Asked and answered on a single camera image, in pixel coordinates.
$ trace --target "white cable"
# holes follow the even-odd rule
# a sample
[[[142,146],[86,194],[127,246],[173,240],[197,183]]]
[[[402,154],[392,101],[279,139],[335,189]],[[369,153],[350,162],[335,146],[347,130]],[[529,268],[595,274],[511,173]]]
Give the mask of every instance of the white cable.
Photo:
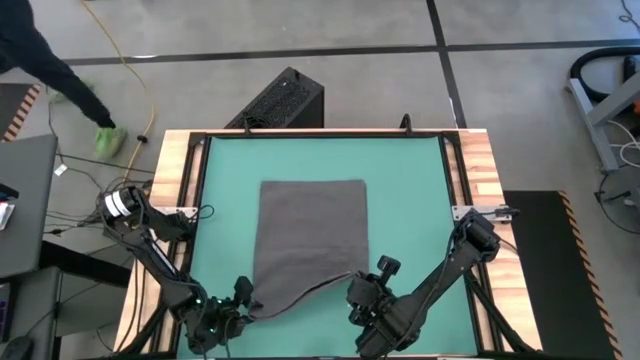
[[[631,147],[631,149],[636,149],[636,150],[640,150],[640,143],[636,140],[636,138],[633,136],[633,134],[631,134],[631,131],[627,130],[626,127],[624,127],[624,125],[620,124],[619,122],[613,121],[613,120],[609,120],[607,121],[609,124],[615,125],[617,127],[619,127],[620,129],[622,129],[622,131],[624,131],[627,136],[629,136],[629,138],[631,139],[631,142],[628,142],[624,145],[622,144],[613,144],[611,145],[612,147],[619,147],[620,148],[620,159],[627,165],[629,166],[633,166],[635,168],[640,169],[640,164],[636,164],[632,161],[629,161],[625,156],[624,156],[624,151]]]

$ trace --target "wooden frame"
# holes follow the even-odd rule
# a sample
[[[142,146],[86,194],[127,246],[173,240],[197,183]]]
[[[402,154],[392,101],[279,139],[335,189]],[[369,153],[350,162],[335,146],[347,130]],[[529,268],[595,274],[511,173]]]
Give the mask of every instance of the wooden frame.
[[[498,178],[491,145],[486,130],[451,130],[451,129],[256,129],[247,133],[242,129],[225,130],[169,130],[165,134],[160,159],[156,170],[154,185],[151,192],[151,204],[154,206],[197,206],[198,175],[202,168],[202,146],[192,146],[189,150],[189,142],[193,141],[192,134],[203,134],[207,136],[223,137],[272,137],[272,136],[302,136],[313,134],[314,137],[322,136],[382,136],[382,137],[404,137],[404,136],[425,136],[429,134],[455,134],[459,141],[460,153],[453,151],[454,144],[446,143],[446,153],[453,180],[453,190],[457,204],[475,205],[499,205],[504,203],[502,188]],[[186,165],[188,152],[193,155],[192,163]],[[465,171],[460,172],[458,164],[463,163]],[[513,233],[510,225],[496,226],[498,234],[506,241],[514,244]],[[184,259],[185,245],[180,244],[172,251],[163,244],[163,250],[173,255],[175,264],[180,266]],[[125,347],[135,337],[132,331],[126,339],[123,338],[133,320],[134,325],[141,321],[144,324],[151,316],[159,303],[160,288],[151,276],[140,271],[138,281],[141,283],[142,276],[147,276],[145,291],[145,301],[142,304],[141,319],[138,319],[138,311],[133,313],[134,304],[134,283],[133,277],[130,281],[125,305],[120,321],[120,327],[116,337],[116,347],[121,343]],[[488,276],[491,293],[494,302],[512,327],[520,336],[534,348],[540,348],[533,311],[529,302],[522,268],[517,255],[507,249],[501,250],[497,258],[487,264],[486,275]],[[482,338],[482,348],[484,350],[499,350],[494,344],[495,334],[490,326],[484,309],[475,301],[476,314],[479,319],[480,336]],[[154,351],[169,351],[173,348],[172,339],[175,337],[174,322],[170,315],[166,315],[161,331],[145,347],[145,351],[153,348]]]

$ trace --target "yellow cable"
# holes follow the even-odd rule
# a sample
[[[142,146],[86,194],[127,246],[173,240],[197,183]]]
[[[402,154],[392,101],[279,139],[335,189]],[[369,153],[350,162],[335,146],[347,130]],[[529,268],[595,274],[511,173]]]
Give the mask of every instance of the yellow cable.
[[[87,5],[86,1],[87,0],[80,0],[80,3],[82,4],[82,6],[84,6],[84,8],[89,13],[89,15],[91,15],[93,20],[96,21],[98,26],[100,26],[100,28],[102,29],[102,32],[104,32],[104,34],[107,36],[107,38],[111,42],[111,45],[116,50],[116,53],[118,53],[118,57],[120,58],[120,62],[122,63],[122,65],[126,67],[127,70],[129,70],[138,79],[138,81],[140,82],[140,85],[142,85],[142,88],[144,89],[144,92],[147,98],[149,98],[149,101],[151,102],[151,116],[149,117],[149,121],[147,122],[146,129],[144,129],[144,132],[142,133],[143,136],[147,136],[149,129],[151,129],[151,126],[153,126],[153,123],[156,121],[156,105],[153,102],[151,91],[147,87],[147,84],[145,84],[144,80],[142,80],[142,77],[140,77],[140,75],[131,67],[131,65],[127,64],[126,60],[124,59],[124,56],[122,55],[122,52],[120,51],[120,48],[118,47],[118,44],[116,44],[115,40],[113,40],[113,37],[109,33],[109,30],[107,30],[107,28],[104,26],[102,21],[100,21],[98,16],[93,12],[93,10],[91,10],[91,7]],[[124,173],[125,181],[129,179],[129,173],[131,172],[133,163],[136,161],[136,157],[138,156],[138,152],[140,151],[141,146],[142,146],[142,142],[138,141],[138,144],[136,145],[136,148],[135,150],[133,150],[133,154],[131,155],[131,159],[129,160],[129,165],[127,165],[127,171],[125,171]]]

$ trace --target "black pants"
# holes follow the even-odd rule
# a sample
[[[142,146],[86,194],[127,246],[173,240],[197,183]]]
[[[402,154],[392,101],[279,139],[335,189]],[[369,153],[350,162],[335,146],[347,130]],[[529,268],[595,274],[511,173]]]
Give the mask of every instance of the black pants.
[[[0,0],[0,67],[3,62],[20,67],[62,93],[98,126],[115,127],[109,110],[73,70],[53,54],[36,29],[29,0]]]

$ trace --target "green shoe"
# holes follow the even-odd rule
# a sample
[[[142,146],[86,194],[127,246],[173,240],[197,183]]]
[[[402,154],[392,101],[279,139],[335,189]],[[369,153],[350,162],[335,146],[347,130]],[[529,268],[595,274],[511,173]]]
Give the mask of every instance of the green shoe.
[[[95,85],[90,82],[87,79],[80,79],[82,80],[82,82],[87,85],[87,87],[89,88],[89,90],[93,91],[93,88],[95,87]],[[57,92],[54,90],[53,94],[51,95],[51,103],[53,104],[60,104],[67,101],[67,97],[64,96],[62,93]]]
[[[100,160],[111,159],[118,153],[126,138],[127,130],[124,128],[98,129],[96,134],[96,157]]]

